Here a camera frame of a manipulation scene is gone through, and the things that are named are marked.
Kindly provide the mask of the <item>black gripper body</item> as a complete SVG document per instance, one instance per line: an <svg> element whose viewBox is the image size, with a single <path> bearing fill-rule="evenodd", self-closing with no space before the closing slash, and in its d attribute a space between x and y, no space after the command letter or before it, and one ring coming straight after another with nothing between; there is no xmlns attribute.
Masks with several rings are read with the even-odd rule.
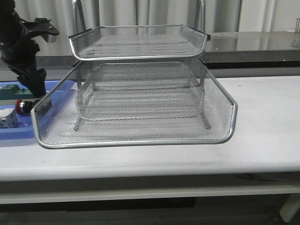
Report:
<svg viewBox="0 0 300 225"><path fill-rule="evenodd" d="M1 56L4 63L16 74L37 70L36 54L40 51L33 39L43 34L59 35L58 29L47 18L28 22L19 17L1 21Z"/></svg>

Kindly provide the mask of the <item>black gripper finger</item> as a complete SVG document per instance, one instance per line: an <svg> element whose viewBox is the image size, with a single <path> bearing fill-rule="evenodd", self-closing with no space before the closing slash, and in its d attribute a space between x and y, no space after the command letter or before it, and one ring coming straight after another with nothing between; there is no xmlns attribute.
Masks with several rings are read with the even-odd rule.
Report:
<svg viewBox="0 0 300 225"><path fill-rule="evenodd" d="M45 78L46 71L42 68L39 70L22 71L17 73L18 81L26 86L35 97L42 97L46 94Z"/></svg>

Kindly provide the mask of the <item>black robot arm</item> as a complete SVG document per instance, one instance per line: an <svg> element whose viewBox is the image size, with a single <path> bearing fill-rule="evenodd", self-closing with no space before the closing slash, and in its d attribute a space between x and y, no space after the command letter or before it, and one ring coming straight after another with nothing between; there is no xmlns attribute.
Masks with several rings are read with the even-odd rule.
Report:
<svg viewBox="0 0 300 225"><path fill-rule="evenodd" d="M15 11L13 0L0 2L0 54L3 62L18 75L20 84L35 97L46 94L46 71L37 69L36 54L40 51L33 39L41 36L46 42L55 42L59 31L46 18L33 22L22 19Z"/></svg>

